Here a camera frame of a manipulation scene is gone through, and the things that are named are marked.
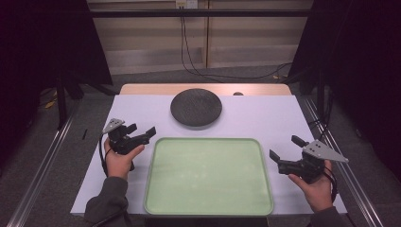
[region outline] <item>black round pad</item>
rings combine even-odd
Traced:
[[[214,122],[221,113],[221,101],[214,93],[194,88],[177,94],[170,106],[174,118],[192,127],[205,126]]]

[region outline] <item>gray sleeve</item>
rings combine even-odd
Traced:
[[[99,195],[91,198],[86,204],[84,218],[89,222],[98,223],[113,214],[122,212],[121,215],[102,226],[131,226],[127,213],[128,201],[125,198],[127,189],[127,181],[117,177],[106,178]]]
[[[310,223],[313,227],[346,226],[335,206],[313,214]]]

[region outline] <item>white paper sheet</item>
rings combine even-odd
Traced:
[[[270,149],[283,160],[298,161],[301,149],[291,142],[292,135],[305,141],[313,136],[295,96],[220,96],[222,112],[218,120],[202,129],[194,129],[178,123],[170,113],[174,96],[116,96],[104,126],[112,118],[136,123],[138,130],[132,135],[142,134],[156,127],[156,135],[146,149],[134,159],[135,170],[129,175],[130,214],[147,214],[143,202],[148,170],[155,142],[162,137],[221,137],[254,138],[265,152],[265,160],[271,193],[274,201],[272,214],[311,214],[304,194],[286,175],[279,174],[277,164],[269,157]],[[98,150],[94,156],[78,192],[71,213],[83,216],[87,201],[98,195],[105,175],[100,164]],[[346,213],[340,195],[335,205],[340,213]]]

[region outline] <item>green tray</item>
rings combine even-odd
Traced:
[[[266,216],[273,208],[263,152],[248,138],[161,138],[148,175],[153,215]]]

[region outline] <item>tray rim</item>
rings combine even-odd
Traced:
[[[165,212],[165,213],[152,213],[152,212],[150,212],[149,209],[147,208],[148,187],[149,187],[149,180],[150,180],[150,177],[151,177],[151,170],[152,170],[152,167],[153,167],[153,161],[154,161],[154,158],[155,158],[154,156],[155,156],[155,153],[156,153],[155,151],[156,151],[157,145],[159,143],[161,143],[161,142],[163,142],[165,140],[170,140],[170,139],[173,139],[173,140],[180,140],[180,139],[183,139],[183,140],[194,140],[194,139],[195,140],[238,140],[239,139],[239,140],[253,141],[254,143],[256,143],[258,148],[259,148],[260,155],[261,155],[261,160],[262,160],[263,169],[264,169],[263,174],[264,174],[265,179],[266,179],[266,186],[267,186],[267,189],[268,189],[268,192],[269,192],[269,198],[270,198],[270,201],[271,201],[270,209],[267,210],[266,214],[264,213],[264,214],[260,214],[260,215],[257,215],[257,214],[255,214],[255,215],[252,215],[252,214],[240,215],[240,214],[228,214],[228,213],[227,214],[221,213],[221,214],[196,214],[195,215],[195,214],[181,214],[181,213],[168,213],[168,212]],[[144,197],[143,205],[144,205],[145,210],[149,214],[154,215],[154,216],[164,216],[164,217],[179,217],[179,216],[183,216],[183,217],[266,217],[267,215],[269,215],[272,212],[272,210],[274,208],[274,201],[273,201],[273,197],[272,197],[272,193],[271,193],[269,174],[268,174],[268,169],[267,169],[267,166],[266,166],[266,160],[265,160],[264,151],[263,151],[262,147],[260,146],[259,141],[257,141],[254,138],[249,138],[249,137],[169,137],[169,136],[161,137],[155,142],[154,149],[153,149],[153,152],[152,152],[150,165],[149,165],[149,170],[148,170],[147,186],[146,186],[146,190],[145,190],[145,197]]]

